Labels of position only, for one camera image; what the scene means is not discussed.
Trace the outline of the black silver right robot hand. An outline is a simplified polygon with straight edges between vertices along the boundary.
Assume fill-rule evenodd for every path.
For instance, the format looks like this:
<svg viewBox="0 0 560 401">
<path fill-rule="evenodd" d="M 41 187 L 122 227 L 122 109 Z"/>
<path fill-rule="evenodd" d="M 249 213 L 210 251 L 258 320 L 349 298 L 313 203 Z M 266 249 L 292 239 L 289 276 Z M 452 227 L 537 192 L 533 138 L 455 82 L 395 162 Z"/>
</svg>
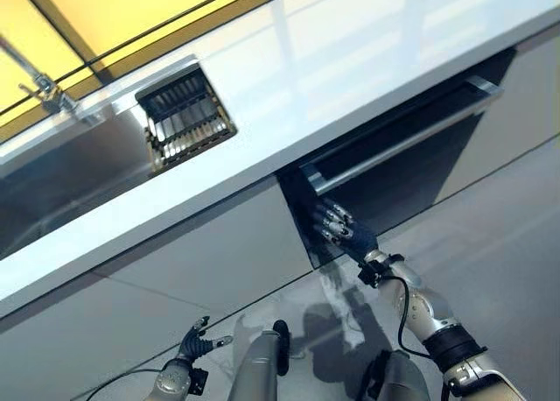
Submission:
<svg viewBox="0 0 560 401">
<path fill-rule="evenodd" d="M 359 264 L 364 264 L 368 255 L 379 248 L 375 233 L 332 200 L 316 204 L 311 217 L 313 227 L 323 238 Z"/>
</svg>

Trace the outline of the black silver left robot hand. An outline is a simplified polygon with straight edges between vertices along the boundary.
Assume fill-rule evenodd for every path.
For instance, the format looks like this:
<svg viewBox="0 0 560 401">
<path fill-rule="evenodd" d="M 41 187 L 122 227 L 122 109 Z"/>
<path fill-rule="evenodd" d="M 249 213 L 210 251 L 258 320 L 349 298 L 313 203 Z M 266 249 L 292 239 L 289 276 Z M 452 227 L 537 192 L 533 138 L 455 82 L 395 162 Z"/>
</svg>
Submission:
<svg viewBox="0 0 560 401">
<path fill-rule="evenodd" d="M 217 348 L 223 348 L 234 341 L 232 335 L 226 335 L 213 340 L 204 339 L 203 336 L 205 335 L 209 320 L 209 316 L 203 316 L 192 325 L 179 345 L 178 358 L 187 362 L 195 362 L 202 356 Z"/>
</svg>

